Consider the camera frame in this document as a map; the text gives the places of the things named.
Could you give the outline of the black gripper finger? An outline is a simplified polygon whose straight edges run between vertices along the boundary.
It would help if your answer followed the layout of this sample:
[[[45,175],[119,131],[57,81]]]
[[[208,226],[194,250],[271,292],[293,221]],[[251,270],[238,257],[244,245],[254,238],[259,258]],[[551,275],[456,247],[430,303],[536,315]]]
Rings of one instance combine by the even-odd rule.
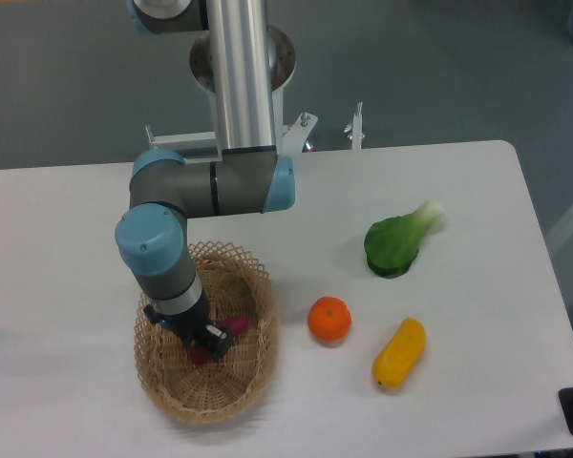
[[[233,344],[233,334],[226,327],[207,324],[195,337],[195,361],[217,362]]]

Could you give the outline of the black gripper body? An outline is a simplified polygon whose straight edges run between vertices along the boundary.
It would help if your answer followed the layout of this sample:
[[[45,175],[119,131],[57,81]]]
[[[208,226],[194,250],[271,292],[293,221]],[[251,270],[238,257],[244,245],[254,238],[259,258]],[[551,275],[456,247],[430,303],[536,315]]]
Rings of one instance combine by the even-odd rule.
[[[212,322],[209,318],[209,304],[199,300],[188,310],[175,315],[159,313],[152,304],[143,308],[144,315],[151,324],[160,324],[175,334],[185,346],[192,342],[208,347],[210,333],[206,328]]]

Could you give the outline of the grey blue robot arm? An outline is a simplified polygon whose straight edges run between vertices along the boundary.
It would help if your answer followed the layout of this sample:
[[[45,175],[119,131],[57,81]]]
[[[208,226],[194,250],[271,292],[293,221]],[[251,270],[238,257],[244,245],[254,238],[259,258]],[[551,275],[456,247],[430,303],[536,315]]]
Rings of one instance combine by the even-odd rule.
[[[128,211],[117,223],[118,252],[150,304],[150,323],[212,360],[233,343],[215,324],[187,245],[190,219],[282,211],[295,200],[290,158],[278,152],[270,33],[263,1],[206,5],[219,158],[188,163],[154,148],[135,161]]]

